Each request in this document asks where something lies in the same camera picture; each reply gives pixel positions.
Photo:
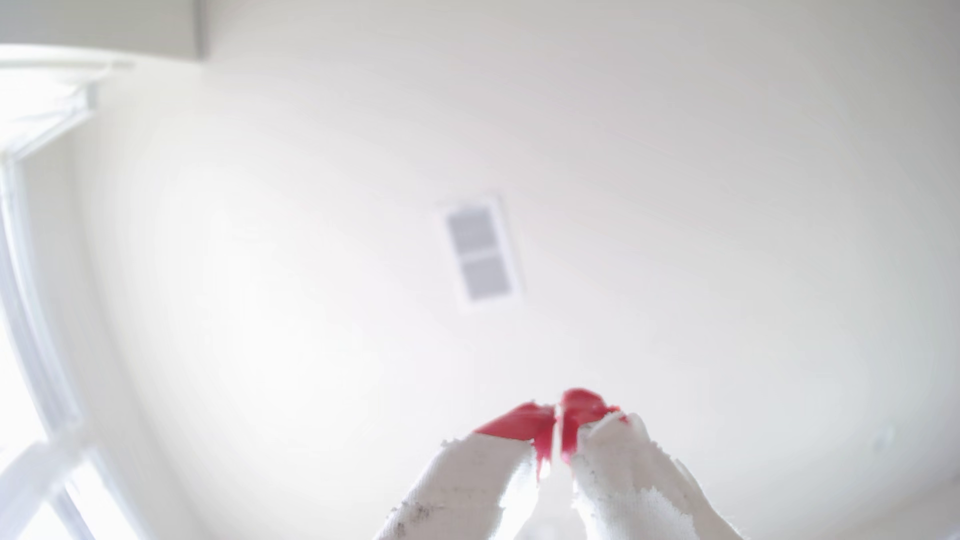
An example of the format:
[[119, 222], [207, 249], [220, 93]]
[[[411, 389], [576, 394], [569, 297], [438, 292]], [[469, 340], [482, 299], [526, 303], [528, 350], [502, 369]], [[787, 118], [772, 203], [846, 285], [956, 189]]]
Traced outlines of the white taped red gripper finger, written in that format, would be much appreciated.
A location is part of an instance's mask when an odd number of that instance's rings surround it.
[[559, 411], [561, 457], [587, 539], [741, 539], [638, 414], [583, 388], [566, 390]]
[[515, 539], [549, 469], [553, 404], [522, 403], [441, 444], [375, 539]]

